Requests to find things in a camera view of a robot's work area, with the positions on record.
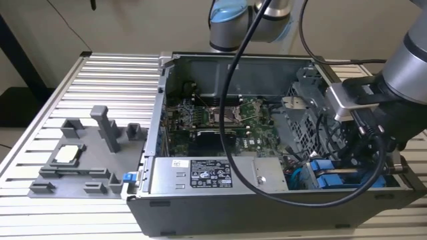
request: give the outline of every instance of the blue latch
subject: blue latch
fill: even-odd
[[[124,183],[130,183],[130,184],[135,184],[138,180],[138,174],[136,173],[126,173],[123,174],[123,182]]]

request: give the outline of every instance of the electrical cable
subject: electrical cable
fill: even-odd
[[[11,147],[11,146],[4,145],[4,144],[2,144],[2,143],[0,143],[0,147],[4,147],[4,148],[7,148],[7,149],[12,149],[12,147]]]
[[[323,113],[319,114],[318,120],[315,121],[315,144],[316,144],[316,152],[318,152],[318,154],[320,153],[320,147],[322,147],[322,143],[320,143],[320,123],[322,123],[322,119],[323,119]]]
[[[366,59],[366,60],[351,60],[351,61],[324,61],[316,57],[314,52],[310,50],[310,47],[307,45],[304,33],[303,33],[303,18],[304,18],[304,12],[307,7],[308,0],[304,0],[302,7],[300,7],[300,14],[299,14],[299,23],[298,23],[298,30],[299,30],[299,37],[302,45],[306,49],[306,52],[311,56],[311,58],[320,64],[326,65],[348,65],[348,64],[384,64],[387,60],[384,59]]]
[[[374,185],[374,183],[376,182],[379,176],[383,173],[383,166],[386,163],[386,157],[387,157],[387,151],[386,151],[386,144],[384,141],[382,139],[380,136],[378,135],[372,135],[371,136],[371,140],[375,142],[376,148],[378,148],[378,160],[376,160],[376,167],[374,170],[374,173],[371,175],[371,177],[368,178],[368,180],[364,182],[364,184],[362,186],[359,186],[359,188],[351,192],[347,196],[344,196],[343,198],[330,201],[330,202],[324,202],[324,203],[308,203],[308,202],[294,202],[294,201],[288,201],[286,199],[282,199],[271,194],[268,194],[267,192],[264,192],[263,190],[258,189],[251,183],[250,181],[246,179],[244,175],[242,174],[236,162],[234,160],[234,156],[232,153],[228,149],[228,141],[227,141],[227,136],[226,136],[226,122],[224,122],[224,115],[226,115],[226,100],[227,100],[227,93],[228,93],[228,88],[230,88],[230,84],[232,81],[232,77],[234,77],[234,73],[236,70],[236,66],[239,63],[239,59],[243,55],[243,52],[247,48],[247,45],[251,41],[252,35],[255,33],[256,27],[262,21],[266,9],[270,5],[272,0],[266,0],[262,4],[262,7],[258,11],[258,14],[255,16],[254,22],[248,28],[247,34],[243,38],[240,47],[238,49],[238,52],[232,58],[232,62],[228,68],[228,73],[226,76],[226,80],[224,80],[224,85],[223,85],[223,90],[222,90],[222,94],[220,94],[220,103],[219,103],[219,136],[220,136],[220,143],[222,143],[222,147],[231,165],[231,168],[234,170],[234,174],[236,175],[236,177],[239,178],[239,180],[242,181],[242,183],[244,184],[244,186],[258,195],[282,203],[282,204],[288,204],[291,206],[295,207],[306,207],[306,208],[328,208],[328,207],[335,207],[338,205],[342,205],[344,203],[347,203],[348,201],[354,200],[358,196],[360,196],[368,189],[370,187]]]
[[[340,125],[338,125],[334,129],[332,129],[332,132],[331,132],[331,136],[334,136],[335,135],[335,133],[336,133],[336,131],[340,129]],[[335,159],[339,159],[339,156],[336,155],[336,153],[339,152],[339,151],[336,151],[335,150],[335,152],[334,151],[331,151],[331,148],[330,148],[330,142],[331,141],[334,141],[332,140],[332,138],[328,138],[327,140],[326,140],[326,150],[327,150],[327,153],[328,153],[328,155],[330,156],[332,156]]]
[[[82,42],[84,43],[84,45],[87,46],[88,50],[92,52],[92,48],[90,47],[90,45],[87,44],[87,42],[83,40],[83,38],[80,37],[80,35],[76,33],[76,31],[74,30],[72,26],[70,26],[64,16],[62,15],[60,11],[58,10],[58,8],[55,7],[55,5],[52,4],[52,2],[50,0],[46,0],[48,2],[48,4],[52,6],[52,8],[55,9],[58,15],[60,16],[60,18],[63,19],[64,23],[67,24],[67,27],[70,28],[70,30],[74,32],[74,34],[78,36],[78,38],[82,40]]]
[[[211,8],[208,9],[208,16],[207,16],[208,29],[211,29],[211,14],[212,14],[212,9],[214,9],[215,2],[216,2],[216,0],[212,0]]]

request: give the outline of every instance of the wall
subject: wall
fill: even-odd
[[[12,63],[0,50],[0,95],[10,87],[26,87],[24,80],[15,70]]]
[[[159,54],[208,51],[211,0],[51,0],[94,52]],[[0,13],[50,86],[86,45],[46,0],[0,0]],[[251,43],[248,52],[278,53],[279,44]]]
[[[210,50],[211,0],[98,0],[96,11],[90,0],[51,2],[95,52]],[[311,0],[304,20],[308,44],[330,59],[387,58],[419,12],[409,0]],[[56,86],[79,53],[88,50],[86,45],[46,0],[0,0],[0,13],[42,78]],[[251,43],[247,51],[278,54],[280,49],[280,44]],[[291,54],[306,54],[298,38]],[[3,64],[2,68],[14,72]]]
[[[410,0],[311,0],[303,29],[311,51],[328,59],[387,59],[422,10]],[[299,36],[291,54],[306,54]],[[368,64],[378,72],[382,64]]]

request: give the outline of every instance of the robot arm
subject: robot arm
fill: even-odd
[[[248,6],[247,0],[219,0],[212,8],[210,45],[219,52],[238,50],[264,0]],[[272,0],[252,36],[252,41],[271,43],[284,37],[291,18],[290,0]]]

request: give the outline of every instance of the barcode label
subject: barcode label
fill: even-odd
[[[172,168],[188,168],[190,161],[182,159],[172,160]]]

